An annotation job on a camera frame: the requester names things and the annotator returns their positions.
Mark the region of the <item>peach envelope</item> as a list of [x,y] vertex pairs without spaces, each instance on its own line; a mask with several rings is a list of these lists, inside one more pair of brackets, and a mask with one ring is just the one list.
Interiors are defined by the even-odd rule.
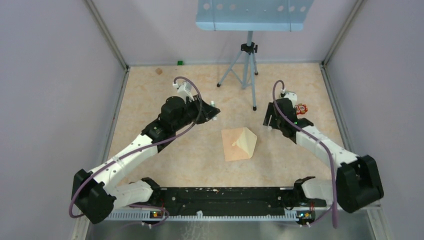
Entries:
[[240,149],[235,144],[243,128],[246,128],[246,127],[223,129],[221,131],[223,152],[224,152],[224,158],[226,162],[243,160],[239,158]]

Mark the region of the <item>green white glue stick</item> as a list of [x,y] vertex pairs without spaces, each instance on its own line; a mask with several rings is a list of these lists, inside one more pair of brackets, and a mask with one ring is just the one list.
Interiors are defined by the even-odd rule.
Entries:
[[217,120],[217,115],[220,113],[220,111],[219,111],[219,109],[218,108],[216,108],[216,104],[215,104],[215,102],[213,101],[213,100],[211,100],[210,101],[210,106],[213,108],[213,111],[212,111],[212,120],[213,121],[216,121]]

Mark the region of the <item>cream paper letter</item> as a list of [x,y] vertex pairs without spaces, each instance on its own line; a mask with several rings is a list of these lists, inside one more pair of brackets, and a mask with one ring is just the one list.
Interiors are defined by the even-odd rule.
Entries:
[[257,135],[247,127],[243,127],[240,136],[237,138],[235,145],[240,149],[239,159],[250,159],[255,151],[257,143]]

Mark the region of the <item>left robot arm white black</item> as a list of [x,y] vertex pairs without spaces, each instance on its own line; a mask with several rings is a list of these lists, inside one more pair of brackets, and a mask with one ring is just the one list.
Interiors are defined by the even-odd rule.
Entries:
[[143,161],[160,153],[176,138],[177,131],[187,133],[195,125],[209,122],[221,110],[206,103],[199,95],[193,100],[179,96],[168,97],[158,117],[117,155],[105,163],[86,171],[80,169],[73,177],[70,217],[75,218],[73,207],[81,211],[92,224],[105,220],[110,213],[133,203],[144,202],[154,207],[160,202],[160,193],[145,180],[118,187],[118,183]]

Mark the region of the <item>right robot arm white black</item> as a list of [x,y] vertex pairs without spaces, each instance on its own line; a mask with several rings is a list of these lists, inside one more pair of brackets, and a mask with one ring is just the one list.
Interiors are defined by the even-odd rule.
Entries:
[[314,176],[298,179],[293,200],[307,206],[313,199],[336,202],[347,213],[354,213],[385,195],[376,160],[357,155],[338,145],[307,118],[298,118],[292,101],[279,98],[269,102],[263,125],[278,130],[294,144],[310,151],[334,172],[334,179]]

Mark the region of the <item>red toy block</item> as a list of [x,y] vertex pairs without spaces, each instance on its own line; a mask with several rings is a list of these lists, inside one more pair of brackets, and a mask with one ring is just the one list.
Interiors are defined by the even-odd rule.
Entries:
[[304,115],[308,112],[309,109],[306,104],[300,103],[295,106],[295,110],[297,115]]

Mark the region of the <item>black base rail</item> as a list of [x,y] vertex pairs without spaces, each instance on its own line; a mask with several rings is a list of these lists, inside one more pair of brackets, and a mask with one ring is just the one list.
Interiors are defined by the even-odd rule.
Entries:
[[282,216],[295,208],[326,207],[322,199],[307,199],[292,187],[161,187],[144,206],[164,208],[172,217]]

